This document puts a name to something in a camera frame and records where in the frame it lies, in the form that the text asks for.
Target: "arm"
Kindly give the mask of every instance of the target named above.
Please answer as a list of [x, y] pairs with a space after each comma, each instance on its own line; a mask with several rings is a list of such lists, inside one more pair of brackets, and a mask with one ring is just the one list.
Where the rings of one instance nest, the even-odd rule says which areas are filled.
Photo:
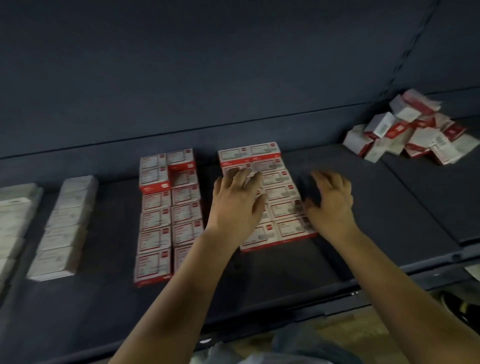
[[334, 172], [312, 173], [322, 195], [307, 216], [342, 255], [378, 315], [412, 364], [478, 363], [480, 337], [445, 311], [357, 227], [351, 183]]
[[204, 233], [110, 364], [190, 361], [220, 276], [264, 211], [265, 196], [255, 200], [262, 174], [244, 186], [249, 173], [232, 169], [217, 179]]

